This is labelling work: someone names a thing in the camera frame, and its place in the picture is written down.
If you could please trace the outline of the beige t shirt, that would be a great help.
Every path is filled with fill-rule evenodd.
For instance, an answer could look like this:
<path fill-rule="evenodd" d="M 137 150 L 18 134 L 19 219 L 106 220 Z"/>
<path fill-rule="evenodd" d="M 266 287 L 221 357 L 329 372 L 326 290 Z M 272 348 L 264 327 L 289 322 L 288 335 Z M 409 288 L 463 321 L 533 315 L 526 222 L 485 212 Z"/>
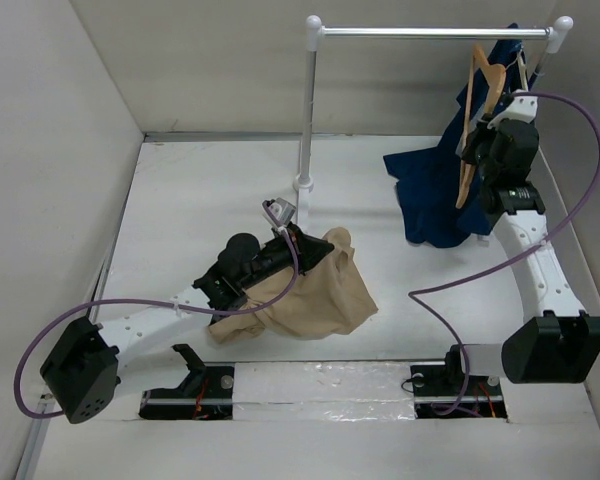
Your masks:
<path fill-rule="evenodd" d="M 208 327 L 211 338 L 227 344 L 271 331 L 288 338 L 316 340 L 348 335 L 375 315 L 378 307 L 354 262 L 350 232 L 335 227 L 323 239 L 334 250 L 299 276 L 284 298 L 255 313 L 217 321 Z"/>

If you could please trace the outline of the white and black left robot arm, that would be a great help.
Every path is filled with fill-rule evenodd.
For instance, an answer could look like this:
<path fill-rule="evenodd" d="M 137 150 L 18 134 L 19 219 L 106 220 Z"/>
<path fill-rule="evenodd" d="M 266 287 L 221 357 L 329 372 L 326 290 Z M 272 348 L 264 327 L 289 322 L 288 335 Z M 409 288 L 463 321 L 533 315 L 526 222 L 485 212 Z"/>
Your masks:
<path fill-rule="evenodd" d="M 232 236 L 207 272 L 170 301 L 101 325 L 86 317 L 70 322 L 40 368 L 66 419 L 84 423 L 128 393 L 206 393 L 207 366 L 177 337 L 244 311 L 247 289 L 281 271 L 306 274 L 334 249 L 294 224 L 274 234 L 265 244 L 249 233 Z"/>

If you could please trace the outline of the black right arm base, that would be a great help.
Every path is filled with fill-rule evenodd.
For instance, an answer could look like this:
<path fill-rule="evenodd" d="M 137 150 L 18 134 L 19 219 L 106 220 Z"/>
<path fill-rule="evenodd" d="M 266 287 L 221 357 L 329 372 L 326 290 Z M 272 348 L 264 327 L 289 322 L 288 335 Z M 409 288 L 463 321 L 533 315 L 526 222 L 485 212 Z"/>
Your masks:
<path fill-rule="evenodd" d="M 402 381 L 401 389 L 412 396 L 417 419 L 460 419 L 508 417 L 504 395 L 497 377 L 474 375 L 469 377 L 458 406 L 448 414 L 465 383 L 462 356 L 454 345 L 443 360 L 412 363 L 409 376 Z"/>

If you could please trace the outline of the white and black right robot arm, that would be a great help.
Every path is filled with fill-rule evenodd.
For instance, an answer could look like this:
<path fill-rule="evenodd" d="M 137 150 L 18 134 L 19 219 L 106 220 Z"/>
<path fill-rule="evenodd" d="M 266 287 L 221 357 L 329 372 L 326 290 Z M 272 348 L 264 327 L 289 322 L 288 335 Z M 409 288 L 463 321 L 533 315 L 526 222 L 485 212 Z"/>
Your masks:
<path fill-rule="evenodd" d="M 577 384 L 600 353 L 600 316 L 591 316 L 569 287 L 548 240 L 545 206 L 528 181 L 539 134 L 529 122 L 482 122 L 470 135 L 481 179 L 479 199 L 509 260 L 523 307 L 521 327 L 501 344 L 466 346 L 442 368 L 442 381 L 464 393 L 478 376 L 514 384 Z"/>

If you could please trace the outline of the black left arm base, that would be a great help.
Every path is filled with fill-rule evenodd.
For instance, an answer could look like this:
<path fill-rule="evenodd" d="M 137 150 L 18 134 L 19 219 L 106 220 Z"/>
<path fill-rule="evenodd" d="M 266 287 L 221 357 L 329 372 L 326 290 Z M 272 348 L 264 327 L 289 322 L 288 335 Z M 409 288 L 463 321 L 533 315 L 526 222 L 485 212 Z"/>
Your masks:
<path fill-rule="evenodd" d="M 205 364 L 187 344 L 176 344 L 172 350 L 185 361 L 187 375 L 174 388 L 144 391 L 139 417 L 155 421 L 232 420 L 235 364 Z"/>

